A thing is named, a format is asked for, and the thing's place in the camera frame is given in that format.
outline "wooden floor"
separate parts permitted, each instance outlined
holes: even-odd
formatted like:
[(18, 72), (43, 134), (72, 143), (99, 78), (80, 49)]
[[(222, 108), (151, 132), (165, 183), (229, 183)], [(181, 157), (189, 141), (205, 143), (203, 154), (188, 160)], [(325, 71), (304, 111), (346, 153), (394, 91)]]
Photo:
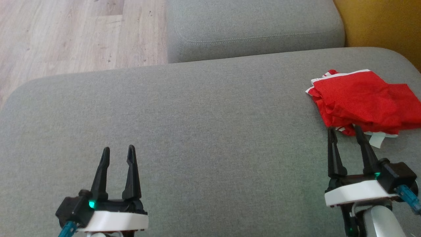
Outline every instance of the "wooden floor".
[(165, 0), (1, 0), (0, 107), (44, 76), (165, 64)]

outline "yellow wall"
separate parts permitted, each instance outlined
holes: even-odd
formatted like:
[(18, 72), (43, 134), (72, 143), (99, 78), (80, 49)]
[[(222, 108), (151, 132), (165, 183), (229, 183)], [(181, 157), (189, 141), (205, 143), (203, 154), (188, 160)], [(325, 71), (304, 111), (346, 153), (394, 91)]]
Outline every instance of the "yellow wall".
[(388, 48), (421, 71), (421, 0), (334, 0), (346, 46)]

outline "blue cable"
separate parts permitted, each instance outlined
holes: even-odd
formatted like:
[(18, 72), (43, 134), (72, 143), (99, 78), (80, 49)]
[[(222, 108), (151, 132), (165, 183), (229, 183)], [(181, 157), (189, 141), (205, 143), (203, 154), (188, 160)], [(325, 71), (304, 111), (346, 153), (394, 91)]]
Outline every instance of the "blue cable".
[(409, 204), (412, 211), (416, 215), (421, 215), (421, 204), (418, 197), (408, 188), (406, 185), (399, 185), (396, 188), (396, 193), (400, 196), (402, 200)]
[(77, 226), (73, 221), (68, 221), (61, 230), (59, 237), (72, 237), (76, 232)]

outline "red cloth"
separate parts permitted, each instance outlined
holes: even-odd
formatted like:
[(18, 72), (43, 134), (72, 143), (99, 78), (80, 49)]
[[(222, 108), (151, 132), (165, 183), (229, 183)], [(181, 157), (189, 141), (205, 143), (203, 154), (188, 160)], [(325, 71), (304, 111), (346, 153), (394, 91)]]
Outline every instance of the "red cloth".
[(339, 130), (346, 135), (355, 135), (352, 124), (364, 132), (388, 134), (421, 127), (421, 102), (406, 84), (387, 84), (369, 70), (315, 79), (313, 84), (307, 93), (325, 125), (343, 127)]

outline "gray upholstery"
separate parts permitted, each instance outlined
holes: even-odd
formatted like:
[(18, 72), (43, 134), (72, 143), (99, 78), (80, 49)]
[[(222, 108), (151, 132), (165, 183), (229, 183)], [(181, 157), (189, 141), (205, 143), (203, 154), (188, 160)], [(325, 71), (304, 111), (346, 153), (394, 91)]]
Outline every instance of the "gray upholstery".
[[(327, 135), (304, 91), (328, 69), (371, 69), (408, 83), (421, 75), (380, 48), (335, 48), (61, 75), (17, 89), (0, 112), (0, 234), (56, 236), (65, 196), (91, 187), (105, 146), (107, 191), (120, 198), (136, 147), (150, 230), (137, 236), (343, 236), (325, 206)], [(420, 130), (386, 139), (379, 157), (421, 174)], [(339, 135), (350, 174), (359, 147)], [(405, 204), (395, 213), (421, 236)]]
[(332, 0), (168, 0), (168, 61), (344, 46)]

